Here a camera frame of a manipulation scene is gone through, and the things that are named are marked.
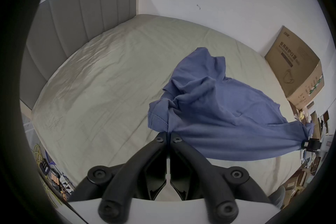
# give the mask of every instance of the electronic component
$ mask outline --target electronic component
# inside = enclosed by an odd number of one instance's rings
[[[57,185],[60,185],[60,174],[56,172],[53,168],[50,169],[51,171],[51,180],[55,182]]]
[[[62,187],[64,187],[69,194],[71,194],[74,191],[75,188],[73,187],[71,182],[67,178],[65,178],[65,176],[61,175],[59,180],[62,184]]]
[[[49,164],[47,163],[47,160],[46,159],[43,159],[41,161],[41,163],[39,164],[43,174],[46,176],[47,174],[49,174],[49,171],[50,171],[50,166]]]

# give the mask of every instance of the blue cloth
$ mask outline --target blue cloth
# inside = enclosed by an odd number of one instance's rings
[[[163,90],[149,104],[148,127],[178,132],[206,158],[267,159],[308,140],[300,121],[288,123],[263,92],[226,77],[225,58],[212,57],[206,48],[184,58]]]

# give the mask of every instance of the bed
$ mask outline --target bed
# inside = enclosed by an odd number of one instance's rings
[[[195,23],[137,15],[137,0],[41,3],[23,55],[20,100],[32,109],[48,154],[76,185],[91,167],[125,163],[157,135],[147,127],[149,103],[197,47],[225,56],[228,77],[262,90],[288,121],[295,120],[261,55]],[[209,161],[244,167],[267,195],[301,165],[300,151],[250,162]],[[160,199],[172,197],[166,191]]]

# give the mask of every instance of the hex bolt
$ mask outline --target hex bolt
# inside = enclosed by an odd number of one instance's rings
[[[233,202],[225,201],[217,206],[216,213],[219,218],[233,218],[238,214],[238,208]]]
[[[241,171],[233,171],[231,173],[231,175],[234,177],[234,178],[241,178],[243,176],[243,173]]]
[[[120,215],[120,205],[114,201],[104,201],[103,214],[109,218],[117,218]]]
[[[176,137],[176,138],[173,139],[174,143],[178,143],[178,142],[181,142],[181,141],[182,141],[182,139],[179,138],[179,137]]]
[[[104,178],[106,176],[105,171],[99,169],[93,173],[93,176],[96,178]]]

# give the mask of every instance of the clutter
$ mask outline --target clutter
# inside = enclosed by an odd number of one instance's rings
[[[321,151],[325,151],[325,152],[329,151],[333,139],[334,139],[334,134],[324,136],[322,139]]]
[[[225,68],[225,58],[212,57],[206,48],[184,58],[161,98],[149,104],[148,127],[178,132],[211,159],[267,159],[299,150],[308,129],[299,121],[288,123],[279,104],[226,77]]]
[[[321,139],[321,127],[316,112],[311,114],[311,120],[314,123],[313,138]]]
[[[265,59],[279,80],[287,100],[305,107],[324,86],[321,61],[298,36],[282,27]]]
[[[321,157],[316,157],[312,166],[311,166],[311,169],[310,169],[310,172],[311,174],[314,176],[316,171],[317,171],[317,168],[319,166],[319,163],[320,163],[320,160],[321,160]]]

